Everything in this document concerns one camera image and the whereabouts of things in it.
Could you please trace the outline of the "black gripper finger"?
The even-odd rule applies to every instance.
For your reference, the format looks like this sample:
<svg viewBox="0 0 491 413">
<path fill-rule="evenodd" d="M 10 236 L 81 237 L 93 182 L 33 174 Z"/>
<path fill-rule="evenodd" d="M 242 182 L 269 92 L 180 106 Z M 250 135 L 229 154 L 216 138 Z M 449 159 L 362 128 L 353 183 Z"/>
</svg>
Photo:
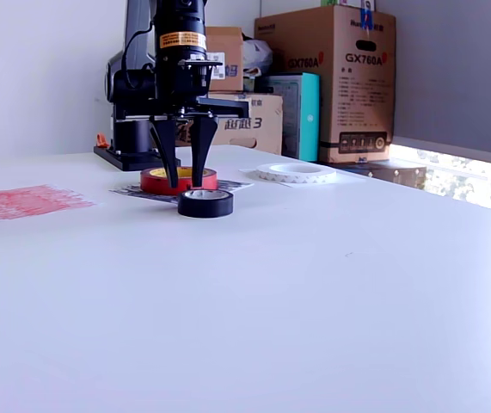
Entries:
<svg viewBox="0 0 491 413">
<path fill-rule="evenodd" d="M 218 129 L 216 117 L 198 117 L 190 126 L 192 149 L 192 183 L 194 188 L 203 186 L 203 174 L 206 159 Z"/>
<path fill-rule="evenodd" d="M 152 120 L 151 135 L 163 162 L 163 167 L 171 188 L 179 183 L 178 159 L 175 157 L 176 122 L 173 119 Z"/>
</svg>

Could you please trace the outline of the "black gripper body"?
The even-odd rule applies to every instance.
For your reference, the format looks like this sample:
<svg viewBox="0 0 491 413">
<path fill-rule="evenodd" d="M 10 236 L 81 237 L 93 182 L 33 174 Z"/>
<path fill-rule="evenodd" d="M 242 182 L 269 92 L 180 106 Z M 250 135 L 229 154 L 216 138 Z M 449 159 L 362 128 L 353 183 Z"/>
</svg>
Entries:
<svg viewBox="0 0 491 413">
<path fill-rule="evenodd" d="M 246 102 L 208 96 L 212 72 L 221 65 L 220 61 L 181 59 L 158 68 L 150 62 L 130 70 L 121 60 L 118 120 L 248 118 Z"/>
</svg>

